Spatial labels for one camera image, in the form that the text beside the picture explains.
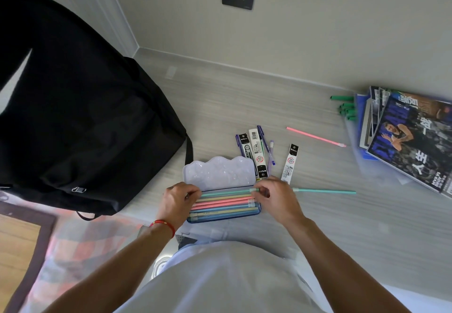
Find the stack of magazines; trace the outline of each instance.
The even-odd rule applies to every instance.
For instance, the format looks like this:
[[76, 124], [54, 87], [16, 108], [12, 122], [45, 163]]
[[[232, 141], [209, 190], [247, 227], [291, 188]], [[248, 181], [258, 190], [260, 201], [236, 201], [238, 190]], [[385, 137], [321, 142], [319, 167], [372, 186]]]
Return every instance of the stack of magazines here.
[[374, 86], [355, 101], [363, 158], [452, 199], [452, 104]]

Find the black backpack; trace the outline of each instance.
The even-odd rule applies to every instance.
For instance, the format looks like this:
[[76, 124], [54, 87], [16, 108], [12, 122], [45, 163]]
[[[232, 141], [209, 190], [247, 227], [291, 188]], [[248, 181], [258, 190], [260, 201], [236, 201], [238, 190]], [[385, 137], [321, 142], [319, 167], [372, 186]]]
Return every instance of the black backpack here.
[[0, 0], [0, 190], [113, 215], [187, 140], [160, 88], [52, 0]]

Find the white t-shirt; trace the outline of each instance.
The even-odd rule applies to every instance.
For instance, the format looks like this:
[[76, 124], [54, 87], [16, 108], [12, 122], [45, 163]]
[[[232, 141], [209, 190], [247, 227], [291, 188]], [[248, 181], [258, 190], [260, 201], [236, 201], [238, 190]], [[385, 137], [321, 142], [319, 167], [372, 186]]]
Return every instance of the white t-shirt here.
[[240, 242], [193, 245], [116, 310], [141, 312], [323, 312], [288, 261]]

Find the pencil case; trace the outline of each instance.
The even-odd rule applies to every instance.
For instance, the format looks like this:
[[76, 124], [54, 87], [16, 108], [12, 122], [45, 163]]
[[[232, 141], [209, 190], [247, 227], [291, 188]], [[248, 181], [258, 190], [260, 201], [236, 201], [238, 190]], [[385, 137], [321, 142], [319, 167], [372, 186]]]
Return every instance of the pencil case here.
[[252, 186], [203, 191], [187, 221], [197, 224], [259, 214], [260, 203], [254, 201], [250, 188]]

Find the red string bracelet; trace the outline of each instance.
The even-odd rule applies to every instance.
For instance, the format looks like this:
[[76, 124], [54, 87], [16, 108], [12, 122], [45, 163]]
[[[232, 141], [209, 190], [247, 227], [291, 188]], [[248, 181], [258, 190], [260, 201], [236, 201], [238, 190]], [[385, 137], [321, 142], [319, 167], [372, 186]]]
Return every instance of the red string bracelet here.
[[166, 222], [165, 220], [155, 220], [151, 225], [149, 225], [149, 227], [151, 227], [154, 224], [165, 224], [166, 226], [168, 226], [169, 228], [171, 228], [171, 230], [173, 231], [173, 236], [171, 238], [174, 238], [174, 236], [176, 235], [176, 229], [174, 228], [173, 225], [171, 225], [170, 223]]

